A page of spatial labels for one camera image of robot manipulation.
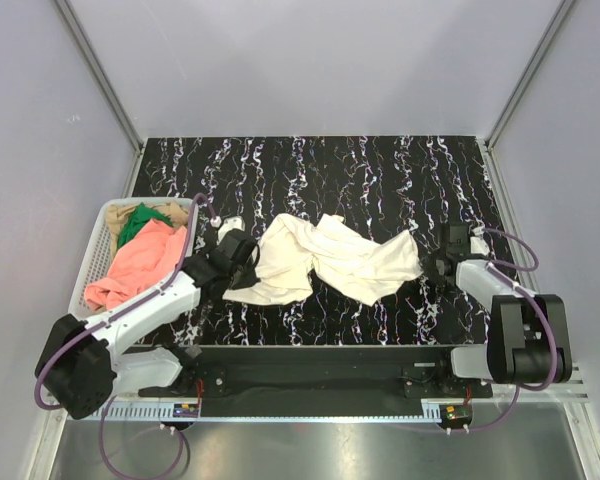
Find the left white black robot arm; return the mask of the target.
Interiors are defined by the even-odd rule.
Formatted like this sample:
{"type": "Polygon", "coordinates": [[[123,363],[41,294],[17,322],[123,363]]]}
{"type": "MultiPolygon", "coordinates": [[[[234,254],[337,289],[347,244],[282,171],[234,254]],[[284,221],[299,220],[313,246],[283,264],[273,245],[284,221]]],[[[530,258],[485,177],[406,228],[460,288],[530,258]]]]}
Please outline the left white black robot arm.
{"type": "Polygon", "coordinates": [[[232,229],[217,246],[184,258],[165,279],[113,310],[88,319],[59,318],[34,370],[36,404],[51,407],[42,398],[48,391],[56,408],[80,420],[121,394],[188,394],[196,382],[191,353],[174,344],[142,352],[131,347],[201,302],[218,302],[233,287],[255,285],[259,259],[256,239],[232,229]]]}

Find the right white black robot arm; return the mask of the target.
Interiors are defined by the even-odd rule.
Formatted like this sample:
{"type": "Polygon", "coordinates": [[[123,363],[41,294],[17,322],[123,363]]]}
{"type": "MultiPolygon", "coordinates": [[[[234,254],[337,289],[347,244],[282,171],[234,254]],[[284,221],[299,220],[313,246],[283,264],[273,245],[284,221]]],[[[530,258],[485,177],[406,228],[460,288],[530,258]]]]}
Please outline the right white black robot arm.
{"type": "Polygon", "coordinates": [[[489,255],[488,245],[469,225],[445,223],[438,248],[423,260],[429,280],[473,298],[490,318],[486,343],[453,348],[450,362],[434,371],[435,387],[452,397],[470,379],[531,391],[568,382],[573,361],[563,300],[528,289],[499,270],[532,272],[539,266],[537,256],[531,256],[532,265],[521,266],[489,255]]]}

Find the cream white t shirt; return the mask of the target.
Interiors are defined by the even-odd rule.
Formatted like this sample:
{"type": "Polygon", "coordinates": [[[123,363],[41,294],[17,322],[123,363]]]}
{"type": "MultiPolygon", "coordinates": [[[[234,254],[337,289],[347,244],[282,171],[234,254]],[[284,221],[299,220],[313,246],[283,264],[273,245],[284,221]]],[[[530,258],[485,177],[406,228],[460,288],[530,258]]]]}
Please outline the cream white t shirt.
{"type": "Polygon", "coordinates": [[[316,225],[277,215],[259,240],[259,282],[224,293],[226,301],[257,306],[286,305],[312,295],[309,275],[342,295],[371,306],[423,275],[418,247],[407,230],[378,244],[324,214],[316,225]]]}

